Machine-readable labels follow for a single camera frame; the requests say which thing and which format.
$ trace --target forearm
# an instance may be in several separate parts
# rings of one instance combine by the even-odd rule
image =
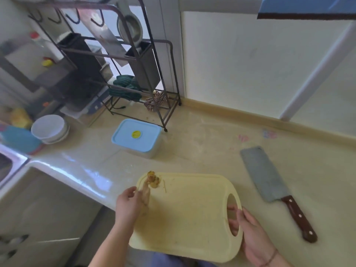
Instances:
[[[99,247],[89,267],[124,267],[131,229],[114,225]]]
[[[281,254],[277,253],[269,267],[293,267]]]

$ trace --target knife in rack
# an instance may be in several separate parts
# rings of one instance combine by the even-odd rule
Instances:
[[[240,154],[248,174],[261,197],[267,202],[274,200],[283,201],[287,205],[292,218],[300,228],[303,238],[310,243],[316,242],[318,240],[317,234],[300,210],[276,167],[269,160],[263,148],[257,146],[243,149],[240,151]]]

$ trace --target sticker on counter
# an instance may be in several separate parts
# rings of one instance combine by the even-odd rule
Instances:
[[[239,136],[238,136],[238,140],[241,141],[241,142],[249,141],[249,139],[250,138],[247,135],[239,134]]]
[[[263,129],[263,137],[265,139],[275,139],[277,138],[277,133],[271,130]]]

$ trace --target cleaver handle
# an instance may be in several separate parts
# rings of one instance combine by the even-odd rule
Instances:
[[[281,198],[281,201],[288,206],[291,216],[302,232],[303,239],[307,242],[315,243],[318,240],[318,236],[303,212],[300,210],[294,198],[292,196],[286,196]]]

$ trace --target cutting board handle hole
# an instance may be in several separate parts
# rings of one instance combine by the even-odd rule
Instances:
[[[237,206],[236,199],[233,194],[230,194],[228,196],[228,202],[227,202],[226,207],[231,206],[231,205]],[[228,219],[232,219],[232,220],[236,221],[236,211],[228,210],[226,208],[226,212],[227,212]],[[238,234],[238,229],[234,228],[231,224],[229,224],[229,227],[230,227],[231,234],[236,236]]]

